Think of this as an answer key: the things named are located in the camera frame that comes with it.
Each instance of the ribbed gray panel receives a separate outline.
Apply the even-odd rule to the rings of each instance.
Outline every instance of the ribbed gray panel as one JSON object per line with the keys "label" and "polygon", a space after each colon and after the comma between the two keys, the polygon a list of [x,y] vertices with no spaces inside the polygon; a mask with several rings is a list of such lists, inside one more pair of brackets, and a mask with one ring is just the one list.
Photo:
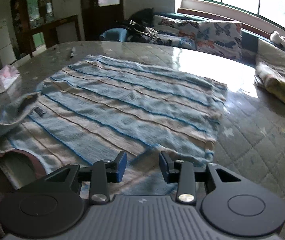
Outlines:
{"label": "ribbed gray panel", "polygon": [[[47,240],[228,240],[199,216],[195,208],[170,196],[117,195],[108,205],[94,206],[74,228]],[[266,240],[280,240],[276,235]],[[3,240],[22,240],[12,235]]]}

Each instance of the blue chair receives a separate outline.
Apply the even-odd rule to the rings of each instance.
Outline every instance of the blue chair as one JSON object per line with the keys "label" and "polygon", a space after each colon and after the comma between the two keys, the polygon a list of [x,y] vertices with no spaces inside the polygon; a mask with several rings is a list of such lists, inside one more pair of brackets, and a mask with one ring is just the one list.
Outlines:
{"label": "blue chair", "polygon": [[101,41],[126,41],[128,37],[128,31],[123,28],[113,28],[105,31],[99,36]]}

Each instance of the plastic bag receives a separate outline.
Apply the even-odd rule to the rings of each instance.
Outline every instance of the plastic bag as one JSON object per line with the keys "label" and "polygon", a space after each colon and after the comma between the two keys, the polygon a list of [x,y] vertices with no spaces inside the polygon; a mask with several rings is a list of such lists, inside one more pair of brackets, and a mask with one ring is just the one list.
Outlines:
{"label": "plastic bag", "polygon": [[20,76],[17,68],[6,65],[0,70],[0,93],[5,92]]}

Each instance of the yellow cloth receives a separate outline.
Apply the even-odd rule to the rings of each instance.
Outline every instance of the yellow cloth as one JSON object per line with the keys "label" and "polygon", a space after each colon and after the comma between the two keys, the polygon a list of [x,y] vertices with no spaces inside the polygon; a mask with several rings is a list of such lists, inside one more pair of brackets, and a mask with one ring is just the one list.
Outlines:
{"label": "yellow cloth", "polygon": [[262,79],[265,89],[285,103],[285,77],[264,62],[256,65],[256,73]]}

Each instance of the white refrigerator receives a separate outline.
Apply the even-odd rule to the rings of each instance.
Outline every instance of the white refrigerator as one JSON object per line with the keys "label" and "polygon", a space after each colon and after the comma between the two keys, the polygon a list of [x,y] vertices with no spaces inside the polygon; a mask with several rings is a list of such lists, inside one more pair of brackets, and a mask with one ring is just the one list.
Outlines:
{"label": "white refrigerator", "polygon": [[0,60],[2,66],[10,65],[16,61],[5,19],[0,21]]}

